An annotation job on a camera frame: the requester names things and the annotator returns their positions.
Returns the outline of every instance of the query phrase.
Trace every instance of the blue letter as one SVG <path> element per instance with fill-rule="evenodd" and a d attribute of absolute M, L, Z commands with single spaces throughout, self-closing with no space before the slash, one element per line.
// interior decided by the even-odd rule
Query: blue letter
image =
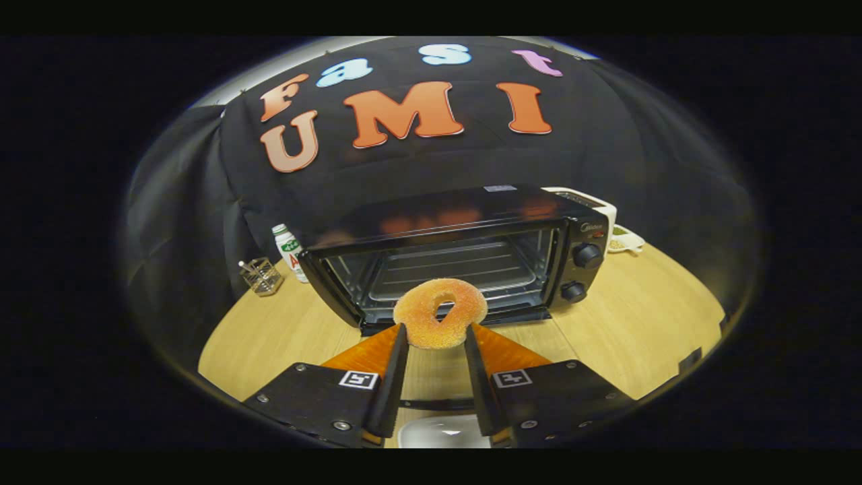
<path fill-rule="evenodd" d="M 419 48 L 419 54 L 425 55 L 422 60 L 432 66 L 440 64 L 465 64 L 470 62 L 467 47 L 459 44 L 431 44 Z"/>
<path fill-rule="evenodd" d="M 368 66 L 368 59 L 346 60 L 321 72 L 323 77 L 317 81 L 317 87 L 337 85 L 344 79 L 359 79 L 371 71 L 373 69 Z"/>

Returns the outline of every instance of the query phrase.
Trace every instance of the white bottle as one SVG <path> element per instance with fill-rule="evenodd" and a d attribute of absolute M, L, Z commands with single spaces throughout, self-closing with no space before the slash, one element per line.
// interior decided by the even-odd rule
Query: white bottle
<path fill-rule="evenodd" d="M 309 279 L 305 276 L 303 268 L 299 266 L 299 260 L 297 259 L 299 253 L 303 250 L 297 238 L 287 230 L 287 226 L 284 224 L 279 224 L 272 228 L 272 234 L 275 235 L 275 245 L 278 246 L 278 252 L 287 261 L 287 266 L 297 275 L 298 280 L 308 283 Z"/>

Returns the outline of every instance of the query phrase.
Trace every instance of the black fabric backdrop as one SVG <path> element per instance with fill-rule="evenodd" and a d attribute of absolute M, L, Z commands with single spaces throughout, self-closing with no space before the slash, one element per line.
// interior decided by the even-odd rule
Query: black fabric backdrop
<path fill-rule="evenodd" d="M 435 43 L 463 44 L 472 60 L 422 62 L 417 49 Z M 534 70 L 515 49 L 546 56 L 564 75 Z M 355 58 L 368 59 L 374 71 L 315 86 L 319 72 Z M 261 123 L 260 97 L 300 73 L 310 77 L 292 105 Z M 380 90 L 400 103 L 411 86 L 431 80 L 453 85 L 449 103 L 462 134 L 390 135 L 381 146 L 353 147 L 356 121 L 345 98 Z M 552 133 L 512 132 L 499 82 L 538 87 Z M 318 155 L 304 169 L 279 173 L 260 136 L 283 124 L 287 152 L 298 153 L 290 120 L 307 110 L 318 112 Z M 285 223 L 307 242 L 357 205 L 507 183 L 569 186 L 608 200 L 619 224 L 688 268 L 728 314 L 751 289 L 763 229 L 753 218 L 755 202 L 721 146 L 670 99 L 607 62 L 520 41 L 397 37 L 282 72 L 225 107 L 184 113 L 141 161 L 129 190 L 128 294 L 157 347 L 194 369 L 210 332 L 247 289 L 236 262 L 278 260 L 272 226 Z"/>

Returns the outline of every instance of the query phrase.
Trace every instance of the pen holder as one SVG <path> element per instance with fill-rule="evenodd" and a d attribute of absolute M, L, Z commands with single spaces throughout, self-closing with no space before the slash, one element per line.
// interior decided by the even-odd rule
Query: pen holder
<path fill-rule="evenodd" d="M 252 270 L 240 268 L 242 279 L 258 296 L 269 296 L 281 287 L 284 277 L 269 261 L 269 258 L 258 258 L 247 264 Z"/>

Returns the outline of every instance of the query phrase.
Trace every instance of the wooden tabletop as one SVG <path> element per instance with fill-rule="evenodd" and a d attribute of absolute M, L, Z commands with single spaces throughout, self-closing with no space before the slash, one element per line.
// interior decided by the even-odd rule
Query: wooden tabletop
<path fill-rule="evenodd" d="M 362 339 L 284 261 L 276 268 L 287 276 L 278 292 L 240 298 L 198 364 L 204 378 L 240 401 L 291 364 L 320 364 Z M 693 351 L 706 355 L 715 347 L 724 311 L 697 278 L 647 244 L 639 254 L 608 253 L 587 298 L 552 309 L 551 316 L 489 328 L 553 362 L 584 362 L 637 400 L 677 375 L 679 362 Z M 463 345 L 410 348 L 402 400 L 471 397 Z M 431 415 L 402 408 L 396 426 Z M 386 441 L 387 448 L 395 446 L 396 439 Z"/>

